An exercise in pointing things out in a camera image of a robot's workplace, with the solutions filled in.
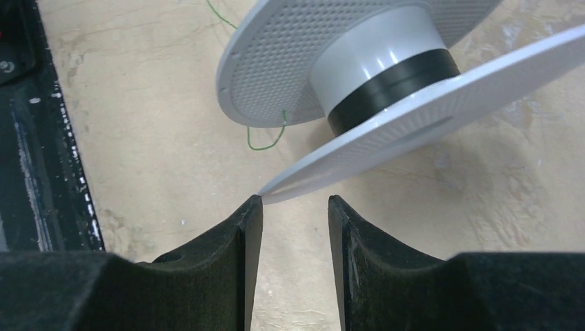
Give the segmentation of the white perforated spool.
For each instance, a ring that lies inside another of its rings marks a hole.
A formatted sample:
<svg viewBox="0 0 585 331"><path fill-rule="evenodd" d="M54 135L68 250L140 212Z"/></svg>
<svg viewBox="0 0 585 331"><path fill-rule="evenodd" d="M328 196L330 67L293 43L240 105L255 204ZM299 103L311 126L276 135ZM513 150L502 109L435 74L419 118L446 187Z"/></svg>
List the white perforated spool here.
<svg viewBox="0 0 585 331"><path fill-rule="evenodd" d="M325 118L333 140L271 179L264 203L351 178L505 108L584 63L576 26L461 71L450 48L497 1L258 1L216 73L250 128Z"/></svg>

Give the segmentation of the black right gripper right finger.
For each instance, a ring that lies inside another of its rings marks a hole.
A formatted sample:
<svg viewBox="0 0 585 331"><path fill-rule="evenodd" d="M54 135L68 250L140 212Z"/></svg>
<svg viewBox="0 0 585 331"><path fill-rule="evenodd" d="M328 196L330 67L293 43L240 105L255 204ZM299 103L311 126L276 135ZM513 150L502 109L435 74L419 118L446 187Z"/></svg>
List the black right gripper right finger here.
<svg viewBox="0 0 585 331"><path fill-rule="evenodd" d="M328 227L342 330L583 330L584 255L463 252L441 260L340 196Z"/></svg>

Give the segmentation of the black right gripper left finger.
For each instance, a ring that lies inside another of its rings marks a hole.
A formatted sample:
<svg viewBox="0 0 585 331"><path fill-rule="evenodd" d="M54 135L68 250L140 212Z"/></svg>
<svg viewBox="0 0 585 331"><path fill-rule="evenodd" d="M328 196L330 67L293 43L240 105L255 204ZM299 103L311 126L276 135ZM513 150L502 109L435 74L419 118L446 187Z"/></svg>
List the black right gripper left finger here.
<svg viewBox="0 0 585 331"><path fill-rule="evenodd" d="M154 261L97 251L1 254L2 330L249 330L259 196Z"/></svg>

